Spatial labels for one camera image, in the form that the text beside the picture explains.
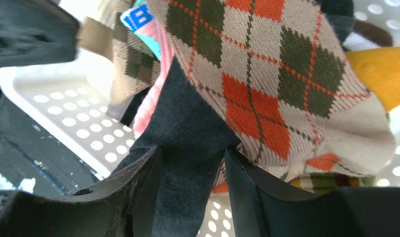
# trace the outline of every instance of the blue label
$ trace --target blue label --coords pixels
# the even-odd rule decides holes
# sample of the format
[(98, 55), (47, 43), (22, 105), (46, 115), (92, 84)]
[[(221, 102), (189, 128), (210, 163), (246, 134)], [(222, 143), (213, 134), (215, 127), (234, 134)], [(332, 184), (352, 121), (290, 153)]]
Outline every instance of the blue label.
[(121, 17), (121, 21), (133, 32), (148, 24), (152, 19), (153, 16), (149, 13), (146, 3), (136, 8), (129, 9)]

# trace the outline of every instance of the white plastic basket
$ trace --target white plastic basket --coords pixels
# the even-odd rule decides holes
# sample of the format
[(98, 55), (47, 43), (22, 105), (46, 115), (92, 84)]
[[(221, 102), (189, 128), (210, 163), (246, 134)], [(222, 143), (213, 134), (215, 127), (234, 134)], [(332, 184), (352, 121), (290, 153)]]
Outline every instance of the white plastic basket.
[[(60, 6), (83, 20), (97, 1), (63, 0)], [(355, 0), (356, 14), (390, 31), (400, 46), (400, 0)], [(107, 59), (80, 49), (74, 62), (0, 69), (4, 94), (84, 162), (101, 180), (124, 158), (133, 144), (130, 128), (107, 117), (114, 68)], [(378, 185), (400, 185), (400, 107), (391, 112), (397, 135), (397, 157), (380, 174)], [(233, 237), (227, 196), (209, 200), (199, 237)]]

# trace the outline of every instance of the pile of clothes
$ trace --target pile of clothes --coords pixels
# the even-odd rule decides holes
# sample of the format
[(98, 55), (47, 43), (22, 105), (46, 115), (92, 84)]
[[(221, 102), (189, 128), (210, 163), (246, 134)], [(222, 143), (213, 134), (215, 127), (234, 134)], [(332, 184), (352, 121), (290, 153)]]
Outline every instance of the pile of clothes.
[(102, 0), (80, 47), (116, 70), (107, 114), (161, 146), (154, 236), (193, 237), (223, 153), (309, 192), (372, 186), (393, 157), (400, 48), (352, 0)]

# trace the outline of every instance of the teal fabric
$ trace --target teal fabric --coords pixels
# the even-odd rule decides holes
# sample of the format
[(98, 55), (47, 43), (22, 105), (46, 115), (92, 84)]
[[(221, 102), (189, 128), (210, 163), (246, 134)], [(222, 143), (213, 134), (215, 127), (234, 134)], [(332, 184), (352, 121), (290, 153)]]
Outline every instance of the teal fabric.
[[(139, 6), (140, 4), (144, 3), (145, 1), (146, 0), (136, 0), (133, 7)], [(149, 36), (139, 34), (139, 33), (135, 33), (135, 34), (149, 47), (149, 49), (152, 50), (155, 57), (160, 60), (160, 44)]]

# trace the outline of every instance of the brown plaid cloth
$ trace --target brown plaid cloth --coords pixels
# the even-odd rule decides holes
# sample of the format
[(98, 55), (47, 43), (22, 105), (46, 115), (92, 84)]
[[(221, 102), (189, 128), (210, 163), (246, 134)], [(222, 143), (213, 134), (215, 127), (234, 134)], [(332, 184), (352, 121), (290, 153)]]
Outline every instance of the brown plaid cloth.
[[(293, 184), (337, 173), (360, 185), (393, 156), (384, 108), (356, 78), (315, 2), (148, 3), (187, 78), (257, 166)], [(214, 192), (226, 190), (222, 166)]]
[(116, 76), (110, 97), (116, 105), (151, 86), (160, 72), (159, 61), (151, 50), (119, 19), (134, 2), (101, 0), (87, 16), (79, 35), (79, 47), (113, 62)]

